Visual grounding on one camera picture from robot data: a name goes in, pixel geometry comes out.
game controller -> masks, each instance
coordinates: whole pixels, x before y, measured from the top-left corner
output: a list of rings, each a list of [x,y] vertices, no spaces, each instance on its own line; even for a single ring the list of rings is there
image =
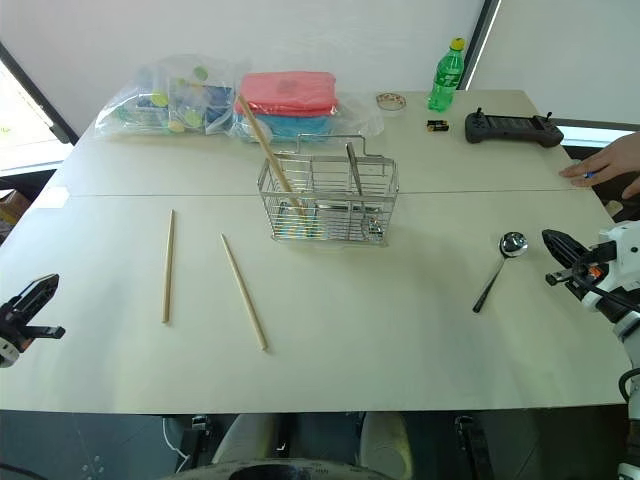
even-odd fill
[[[479,143],[486,139],[525,140],[538,142],[545,148],[560,144],[564,135],[549,118],[534,115],[532,117],[506,117],[485,115],[482,108],[467,115],[465,136],[469,143]]]

pink cloth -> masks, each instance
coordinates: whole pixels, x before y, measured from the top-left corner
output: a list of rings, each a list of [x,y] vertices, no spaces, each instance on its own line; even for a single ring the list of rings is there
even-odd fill
[[[327,72],[249,73],[242,79],[240,94],[257,114],[318,117],[335,113],[335,84],[336,78]],[[242,113],[238,103],[235,111]]]

metal spoon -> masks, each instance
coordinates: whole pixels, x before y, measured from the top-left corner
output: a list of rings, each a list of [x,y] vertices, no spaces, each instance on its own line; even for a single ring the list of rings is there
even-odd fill
[[[500,253],[502,254],[501,262],[496,269],[496,273],[493,274],[487,285],[484,287],[484,290],[478,297],[475,305],[473,306],[473,311],[475,313],[480,313],[482,305],[484,305],[484,302],[487,299],[487,295],[489,295],[491,287],[493,287],[496,278],[498,278],[498,274],[500,273],[500,270],[502,270],[506,259],[519,257],[527,251],[528,247],[529,243],[527,242],[526,237],[519,232],[509,232],[505,233],[502,236],[502,238],[500,239],[500,243],[498,244],[498,248],[500,248]]]

green bottle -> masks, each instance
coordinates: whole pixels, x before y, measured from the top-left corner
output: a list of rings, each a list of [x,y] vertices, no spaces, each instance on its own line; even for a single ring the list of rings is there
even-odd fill
[[[429,110],[444,112],[453,102],[453,92],[458,88],[464,70],[464,38],[454,38],[447,53],[438,62],[436,75],[433,77],[433,89],[428,100]]]

finger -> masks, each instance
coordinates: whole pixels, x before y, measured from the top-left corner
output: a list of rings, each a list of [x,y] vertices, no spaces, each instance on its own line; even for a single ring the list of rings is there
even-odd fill
[[[610,163],[610,156],[605,154],[604,150],[601,150],[600,152],[590,156],[586,160],[560,171],[560,175],[563,177],[578,177],[580,175],[584,175],[585,173],[601,170]]]
[[[622,198],[624,200],[633,197],[640,193],[640,177],[636,178],[627,188],[622,192]]]
[[[592,187],[594,185],[598,185],[599,183],[606,182],[607,180],[611,180],[616,175],[618,175],[618,172],[615,168],[607,167],[600,170],[590,178],[575,178],[571,180],[571,183],[576,187]]]

